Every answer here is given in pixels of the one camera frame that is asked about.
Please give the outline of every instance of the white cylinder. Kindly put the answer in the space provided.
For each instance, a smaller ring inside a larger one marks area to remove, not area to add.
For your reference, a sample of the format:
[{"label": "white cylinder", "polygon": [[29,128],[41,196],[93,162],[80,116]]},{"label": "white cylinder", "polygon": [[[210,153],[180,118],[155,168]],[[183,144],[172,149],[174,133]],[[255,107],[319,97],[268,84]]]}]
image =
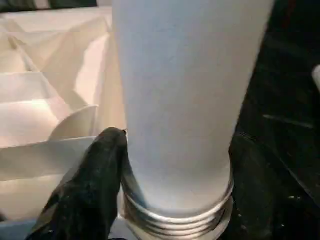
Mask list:
[{"label": "white cylinder", "polygon": [[170,218],[230,187],[229,145],[273,0],[115,0],[132,172],[126,191]]}]

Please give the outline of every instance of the black surface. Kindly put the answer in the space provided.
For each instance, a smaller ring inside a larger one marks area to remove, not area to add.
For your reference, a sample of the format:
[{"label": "black surface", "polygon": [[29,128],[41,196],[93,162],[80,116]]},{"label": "black surface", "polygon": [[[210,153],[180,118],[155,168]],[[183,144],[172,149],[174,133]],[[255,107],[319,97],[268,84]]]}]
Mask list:
[{"label": "black surface", "polygon": [[320,239],[320,2],[276,2],[230,147],[222,240]]},{"label": "black surface", "polygon": [[[89,8],[96,7],[97,0],[48,0],[48,9]],[[0,13],[39,10],[36,0],[0,0]]]}]

